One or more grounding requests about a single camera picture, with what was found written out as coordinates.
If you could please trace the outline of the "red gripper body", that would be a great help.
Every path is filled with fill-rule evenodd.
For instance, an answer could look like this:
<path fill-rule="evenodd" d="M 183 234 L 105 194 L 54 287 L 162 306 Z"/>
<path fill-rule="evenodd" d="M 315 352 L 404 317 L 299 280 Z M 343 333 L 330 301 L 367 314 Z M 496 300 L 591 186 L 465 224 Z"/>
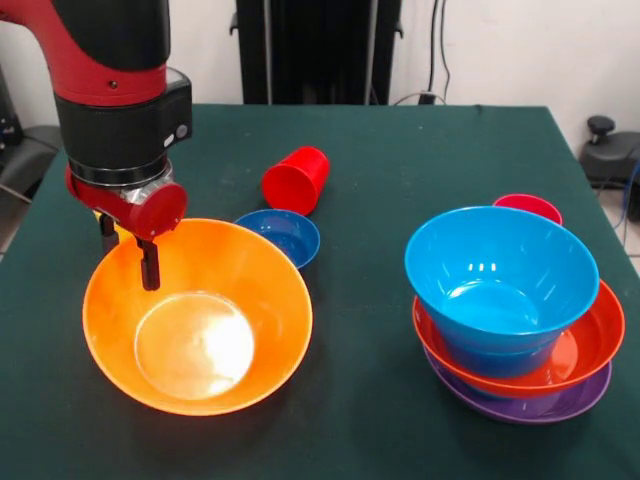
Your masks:
<path fill-rule="evenodd" d="M 154 239 L 175 229 L 187 210 L 187 192 L 174 180 L 171 167 L 137 187 L 91 185 L 78 179 L 69 167 L 65 181 L 74 198 L 141 239 Z"/>

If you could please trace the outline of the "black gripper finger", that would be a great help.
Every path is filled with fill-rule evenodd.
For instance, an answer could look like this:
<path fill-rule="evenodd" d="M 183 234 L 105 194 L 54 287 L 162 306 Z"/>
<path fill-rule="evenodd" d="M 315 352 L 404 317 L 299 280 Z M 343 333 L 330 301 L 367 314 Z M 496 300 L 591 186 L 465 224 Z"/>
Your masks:
<path fill-rule="evenodd" d="M 107 255 L 119 244 L 119 234 L 115 229 L 114 220 L 107 214 L 99 214 L 99 226 L 103 253 Z"/>
<path fill-rule="evenodd" d="M 142 251 L 141 276 L 146 291 L 156 291 L 161 286 L 159 257 L 157 246 L 153 241 L 136 238 L 136 244 Z"/>

